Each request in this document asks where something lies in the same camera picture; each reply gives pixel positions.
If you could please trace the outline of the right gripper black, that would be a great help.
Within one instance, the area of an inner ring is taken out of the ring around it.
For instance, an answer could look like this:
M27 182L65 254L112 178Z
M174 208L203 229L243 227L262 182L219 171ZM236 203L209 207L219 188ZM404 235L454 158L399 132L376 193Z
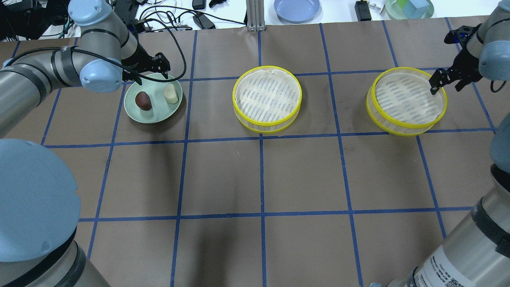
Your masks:
M455 89L462 91L467 85L482 79L479 72L479 59L463 48L447 69L436 69L429 79L430 93L436 95L444 86L457 82Z

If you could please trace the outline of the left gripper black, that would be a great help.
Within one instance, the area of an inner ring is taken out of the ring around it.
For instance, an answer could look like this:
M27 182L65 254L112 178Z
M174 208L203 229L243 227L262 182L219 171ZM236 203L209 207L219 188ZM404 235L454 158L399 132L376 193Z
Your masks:
M171 64L161 52L151 56L141 46L137 47L133 55L123 59L122 65L131 69L126 71L126 81L135 82L139 86L143 84L140 73L160 73L164 79L169 79L168 73L171 71Z

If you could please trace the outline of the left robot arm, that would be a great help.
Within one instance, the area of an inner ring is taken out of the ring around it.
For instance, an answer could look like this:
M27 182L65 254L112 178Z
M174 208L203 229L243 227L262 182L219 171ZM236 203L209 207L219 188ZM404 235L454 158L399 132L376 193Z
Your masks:
M6 134L58 89L110 93L149 71L170 81L166 57L148 55L106 1L71 0L68 12L79 46L26 51L1 68L2 287L109 286L75 240L81 200L70 169L47 147Z

